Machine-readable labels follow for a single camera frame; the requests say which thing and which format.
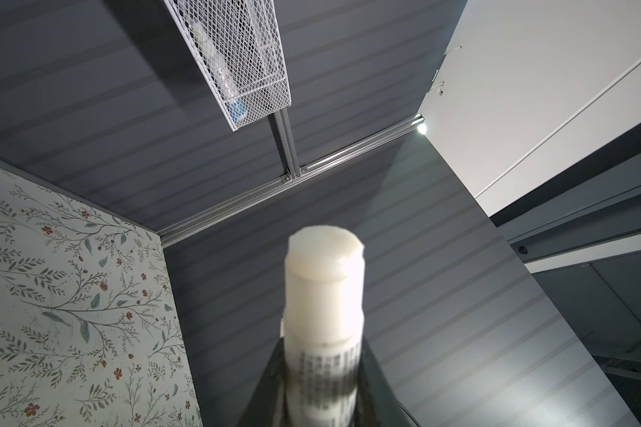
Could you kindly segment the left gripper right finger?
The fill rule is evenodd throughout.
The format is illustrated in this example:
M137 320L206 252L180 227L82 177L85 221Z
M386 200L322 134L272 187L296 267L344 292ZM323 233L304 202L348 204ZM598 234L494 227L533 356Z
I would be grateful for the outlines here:
M357 426L419 426L412 414L397 400L366 338L361 341L357 384Z

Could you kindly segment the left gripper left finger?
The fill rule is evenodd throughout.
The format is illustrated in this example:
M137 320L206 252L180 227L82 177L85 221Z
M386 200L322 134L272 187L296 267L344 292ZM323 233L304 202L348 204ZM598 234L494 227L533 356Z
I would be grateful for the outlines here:
M244 413L237 423L238 427L282 427L286 425L285 376L284 339L280 338Z

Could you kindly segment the white glue stick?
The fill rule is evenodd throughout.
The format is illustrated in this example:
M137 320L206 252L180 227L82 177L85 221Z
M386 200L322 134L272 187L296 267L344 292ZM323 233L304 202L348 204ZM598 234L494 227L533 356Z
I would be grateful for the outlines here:
M351 231L305 227L288 239L281 322L291 426L349 426L361 361L364 245Z

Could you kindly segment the floral table mat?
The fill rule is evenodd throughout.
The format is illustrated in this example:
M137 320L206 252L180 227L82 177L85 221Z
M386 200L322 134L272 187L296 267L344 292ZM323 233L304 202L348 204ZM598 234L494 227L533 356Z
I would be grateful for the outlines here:
M0 426L199 426L160 237L0 168Z

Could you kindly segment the pens in white basket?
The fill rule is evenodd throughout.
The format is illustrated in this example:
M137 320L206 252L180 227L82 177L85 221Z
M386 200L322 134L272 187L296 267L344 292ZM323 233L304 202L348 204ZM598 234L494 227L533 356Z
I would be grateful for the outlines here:
M247 107L242 101L240 90L228 67L226 58L217 49L200 21L191 23L191 31L199 52L206 61L208 70L215 81L219 93L218 98L224 102L228 116L233 123L240 123L247 117Z

